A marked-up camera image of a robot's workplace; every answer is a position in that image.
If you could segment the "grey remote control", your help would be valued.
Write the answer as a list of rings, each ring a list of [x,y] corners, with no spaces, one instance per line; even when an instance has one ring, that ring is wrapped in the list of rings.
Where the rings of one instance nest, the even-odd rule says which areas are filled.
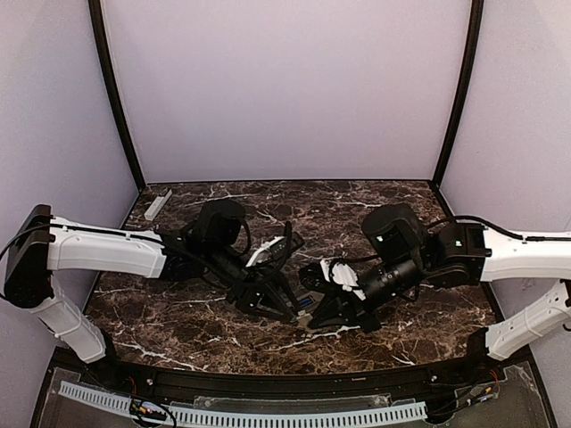
[[[320,303],[320,301],[323,299],[323,297],[325,296],[324,293],[321,292],[306,292],[305,294],[301,295],[298,298],[298,303],[300,300],[306,298],[306,297],[312,297],[313,299],[316,300],[316,302],[308,307],[303,308],[300,303],[299,306],[301,308],[300,311],[306,311],[307,313],[311,314],[311,312],[318,306],[318,304]]]

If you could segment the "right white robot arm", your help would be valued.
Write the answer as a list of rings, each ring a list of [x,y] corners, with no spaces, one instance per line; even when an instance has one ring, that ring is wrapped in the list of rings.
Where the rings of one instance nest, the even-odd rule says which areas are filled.
[[[443,218],[426,226],[405,203],[372,210],[361,232],[381,260],[357,275],[351,262],[322,260],[299,272],[303,286],[322,294],[307,326],[379,329],[376,311],[422,283],[435,288],[512,278],[547,278],[555,284],[506,320],[468,338],[467,356],[492,363],[551,332],[570,318],[570,234],[512,232],[475,216]]]

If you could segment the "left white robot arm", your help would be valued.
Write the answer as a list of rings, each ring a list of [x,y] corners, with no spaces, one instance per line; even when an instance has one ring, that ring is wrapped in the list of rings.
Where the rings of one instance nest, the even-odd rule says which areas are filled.
[[[67,298],[57,270],[115,272],[183,282],[213,274],[229,302],[244,313],[290,322],[302,307],[281,269],[303,245],[292,225],[258,250],[234,247],[250,231],[244,207],[233,200],[206,202],[178,231],[126,231],[55,217],[36,206],[2,249],[7,260],[1,297],[36,315],[88,365],[113,361],[111,338]]]

